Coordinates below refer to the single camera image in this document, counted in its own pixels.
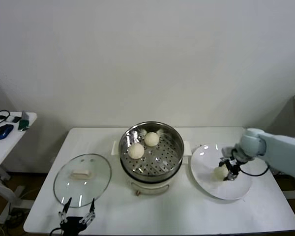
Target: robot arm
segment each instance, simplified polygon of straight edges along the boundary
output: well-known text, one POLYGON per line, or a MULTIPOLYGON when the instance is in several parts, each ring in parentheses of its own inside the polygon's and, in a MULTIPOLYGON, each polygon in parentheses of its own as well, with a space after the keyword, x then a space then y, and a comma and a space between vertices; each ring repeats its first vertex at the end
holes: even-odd
POLYGON ((295 177, 295 138, 272 135, 260 129, 247 129, 235 147, 222 149, 219 166, 226 164, 229 175, 224 180, 234 180, 240 165, 258 157, 270 166, 295 177))

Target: glass lid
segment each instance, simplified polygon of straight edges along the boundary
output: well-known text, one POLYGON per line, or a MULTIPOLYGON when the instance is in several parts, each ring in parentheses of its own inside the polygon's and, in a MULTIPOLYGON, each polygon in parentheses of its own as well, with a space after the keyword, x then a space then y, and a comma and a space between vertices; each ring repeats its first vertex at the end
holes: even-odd
POLYGON ((54 194, 63 205, 72 197, 70 207, 83 207, 102 195, 111 177, 112 170, 105 157, 83 154, 59 170, 54 182, 54 194))

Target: steamed bun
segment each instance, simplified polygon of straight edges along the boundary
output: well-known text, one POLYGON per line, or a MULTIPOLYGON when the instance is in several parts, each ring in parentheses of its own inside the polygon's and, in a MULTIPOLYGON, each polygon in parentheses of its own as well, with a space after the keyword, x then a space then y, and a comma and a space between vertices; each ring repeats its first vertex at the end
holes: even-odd
POLYGON ((218 180, 223 181, 224 178, 227 177, 228 175, 228 169, 226 165, 223 165, 221 167, 216 167, 214 169, 214 175, 218 180))
POLYGON ((140 159, 144 155, 144 147, 141 144, 133 144, 129 147, 128 154, 132 159, 140 159))
POLYGON ((159 142, 159 136, 157 133, 149 132, 145 135, 144 142, 149 147, 156 146, 159 142))

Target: stainless steel steamer basket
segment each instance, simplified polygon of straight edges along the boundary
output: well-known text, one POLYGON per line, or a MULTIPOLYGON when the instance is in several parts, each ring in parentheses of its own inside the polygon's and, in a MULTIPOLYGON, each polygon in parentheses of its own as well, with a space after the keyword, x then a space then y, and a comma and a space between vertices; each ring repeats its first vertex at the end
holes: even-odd
POLYGON ((184 145, 178 132, 167 124, 148 121, 128 129, 119 142, 121 165, 125 172, 137 181, 159 183, 174 176, 182 164, 184 145), (145 134, 158 133, 159 143, 154 147, 145 144, 145 134), (132 159, 128 149, 133 143, 140 143, 145 153, 140 159, 132 159))

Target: black wire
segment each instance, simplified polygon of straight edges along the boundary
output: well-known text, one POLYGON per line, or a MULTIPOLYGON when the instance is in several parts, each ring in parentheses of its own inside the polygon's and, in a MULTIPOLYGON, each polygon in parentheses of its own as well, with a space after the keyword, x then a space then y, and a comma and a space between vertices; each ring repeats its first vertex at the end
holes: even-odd
POLYGON ((1 124, 2 122, 6 121, 6 119, 8 119, 8 117, 10 116, 10 112, 9 112, 8 110, 1 110, 1 111, 0 111, 0 116, 3 116, 3 115, 1 115, 2 112, 8 112, 8 116, 7 116, 7 117, 4 116, 5 118, 4 118, 2 121, 0 121, 0 124, 1 124))
POLYGON ((240 167, 239 167, 239 169, 240 169, 241 172, 243 172, 244 174, 246 174, 248 176, 259 177, 259 176, 263 176, 270 169, 270 166, 267 164, 266 170, 263 171, 261 174, 258 174, 258 175, 249 174, 249 173, 243 171, 240 167))
POLYGON ((53 235, 53 232, 56 231, 56 230, 61 230, 61 228, 60 227, 59 228, 54 228, 53 230, 51 230, 49 236, 52 236, 53 235))
MULTIPOLYGON (((236 149, 233 149, 233 150, 232 150, 232 156, 231 156, 231 157, 232 157, 233 159, 234 159, 234 154, 233 154, 234 151, 236 151, 236 149)), ((263 175, 264 175, 264 174, 270 169, 269 164, 266 163, 266 165, 267 165, 266 170, 263 171, 261 174, 258 174, 258 175, 253 175, 253 174, 247 173, 247 172, 243 171, 243 170, 241 169, 240 166, 238 166, 238 167, 239 167, 239 170, 240 170, 241 172, 243 172, 244 174, 246 174, 246 175, 248 175, 248 176, 259 177, 259 176, 263 176, 263 175)))

